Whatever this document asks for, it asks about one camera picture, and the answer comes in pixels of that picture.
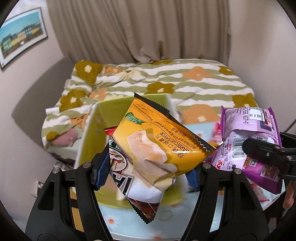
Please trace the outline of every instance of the white wall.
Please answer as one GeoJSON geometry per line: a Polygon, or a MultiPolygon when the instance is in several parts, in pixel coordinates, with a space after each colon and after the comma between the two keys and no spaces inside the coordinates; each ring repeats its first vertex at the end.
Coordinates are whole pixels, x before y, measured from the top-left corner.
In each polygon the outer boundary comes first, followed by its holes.
{"type": "Polygon", "coordinates": [[[45,0],[20,0],[9,18],[36,7],[42,7],[48,39],[0,71],[0,199],[20,225],[34,204],[31,194],[35,193],[37,180],[46,180],[55,159],[27,137],[10,115],[32,83],[63,57],[45,0]]]}
{"type": "Polygon", "coordinates": [[[253,88],[260,107],[273,108],[284,131],[296,119],[296,30],[276,0],[229,3],[229,66],[253,88]]]}

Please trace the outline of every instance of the orange snack bag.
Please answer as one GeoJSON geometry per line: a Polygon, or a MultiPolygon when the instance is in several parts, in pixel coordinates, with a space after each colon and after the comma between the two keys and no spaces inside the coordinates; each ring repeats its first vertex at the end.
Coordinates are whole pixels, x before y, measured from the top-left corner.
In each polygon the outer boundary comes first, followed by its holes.
{"type": "Polygon", "coordinates": [[[110,174],[135,211],[154,220],[163,192],[215,148],[164,107],[135,94],[109,141],[110,174]]]}

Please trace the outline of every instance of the bedspread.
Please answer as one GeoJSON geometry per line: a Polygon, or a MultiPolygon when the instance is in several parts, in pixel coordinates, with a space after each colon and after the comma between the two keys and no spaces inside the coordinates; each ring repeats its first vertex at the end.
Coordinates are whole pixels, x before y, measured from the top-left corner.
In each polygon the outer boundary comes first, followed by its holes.
{"type": "Polygon", "coordinates": [[[99,101],[142,94],[169,93],[184,125],[220,120],[226,108],[256,107],[254,92],[227,66],[213,60],[177,59],[148,64],[78,62],[42,127],[45,148],[74,126],[83,131],[92,106],[99,101]]]}

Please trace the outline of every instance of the beige curtain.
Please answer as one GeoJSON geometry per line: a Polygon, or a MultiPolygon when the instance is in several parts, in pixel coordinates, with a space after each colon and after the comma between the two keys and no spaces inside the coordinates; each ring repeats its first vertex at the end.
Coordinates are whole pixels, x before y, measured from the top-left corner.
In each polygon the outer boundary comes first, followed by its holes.
{"type": "Polygon", "coordinates": [[[47,0],[65,55],[97,63],[228,62],[228,0],[47,0]]]}

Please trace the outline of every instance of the green banner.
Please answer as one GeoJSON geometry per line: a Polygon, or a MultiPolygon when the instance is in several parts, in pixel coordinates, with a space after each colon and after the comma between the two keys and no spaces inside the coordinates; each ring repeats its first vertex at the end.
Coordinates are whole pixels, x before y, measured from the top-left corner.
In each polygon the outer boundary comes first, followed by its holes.
{"type": "Polygon", "coordinates": [[[135,117],[132,112],[126,113],[126,115],[124,117],[128,121],[131,121],[131,122],[138,124],[138,125],[142,125],[142,123],[146,123],[146,121],[142,121],[142,120],[138,119],[137,117],[135,117]]]}

